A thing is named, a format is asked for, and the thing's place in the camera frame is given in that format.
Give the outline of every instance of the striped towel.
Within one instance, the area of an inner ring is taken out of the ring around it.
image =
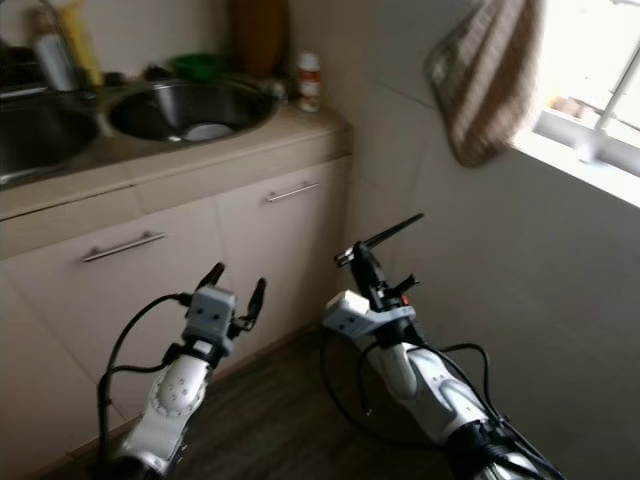
[[[537,119],[544,12],[545,0],[482,1],[428,59],[461,165],[486,162]]]

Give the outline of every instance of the floor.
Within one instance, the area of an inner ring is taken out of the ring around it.
[[[209,387],[171,478],[450,480],[439,452],[382,445],[354,430],[329,399],[320,375],[319,332],[305,333]],[[333,337],[329,372],[341,399],[361,422],[391,438],[424,441],[404,410],[367,366],[374,414],[360,412],[354,382],[358,352]],[[42,480],[89,478],[92,456]]]

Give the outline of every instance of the metal handle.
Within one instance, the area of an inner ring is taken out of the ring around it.
[[[319,186],[319,183],[307,183],[304,182],[302,187],[296,188],[295,190],[291,190],[290,192],[276,194],[275,192],[271,192],[269,196],[265,199],[269,203],[276,202],[278,200],[282,200],[283,198],[290,197],[291,195],[295,195],[296,193],[306,192],[307,190],[311,190],[312,188],[316,188]]]
[[[145,243],[155,242],[156,240],[160,240],[164,237],[164,233],[153,233],[146,231],[137,240],[132,240],[131,242],[123,243],[122,245],[106,248],[104,250],[100,249],[99,247],[93,247],[89,254],[82,259],[82,261],[93,262],[94,260],[98,260],[99,258],[108,257],[109,255],[113,255],[114,253],[119,253],[125,250],[129,250],[130,248],[139,247],[140,245],[144,245]]]

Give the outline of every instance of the sink basin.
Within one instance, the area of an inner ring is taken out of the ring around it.
[[[242,84],[168,83],[125,97],[109,112],[127,135],[164,142],[211,141],[258,126],[273,101]]]
[[[0,185],[62,167],[97,136],[90,116],[55,104],[0,111]]]

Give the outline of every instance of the cabinet door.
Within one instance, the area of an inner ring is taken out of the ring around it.
[[[0,477],[24,478],[97,435],[96,390],[3,277],[0,305]]]
[[[322,318],[335,294],[348,159],[300,170],[217,197],[229,268],[243,301],[267,279],[262,314],[241,339],[254,352]],[[313,188],[269,202],[274,195]]]
[[[145,231],[165,237],[89,263],[82,261],[94,246],[131,242]],[[116,338],[138,310],[160,295],[193,291],[200,278],[222,260],[214,203],[205,199],[10,258],[5,271],[98,381]],[[221,285],[229,286],[228,279],[224,275]],[[152,310],[125,341],[119,363],[160,363],[167,347],[180,341],[184,314],[185,309],[174,302]],[[231,361],[240,358],[241,352],[236,351]],[[156,375],[116,376],[114,405],[126,419],[140,412]]]

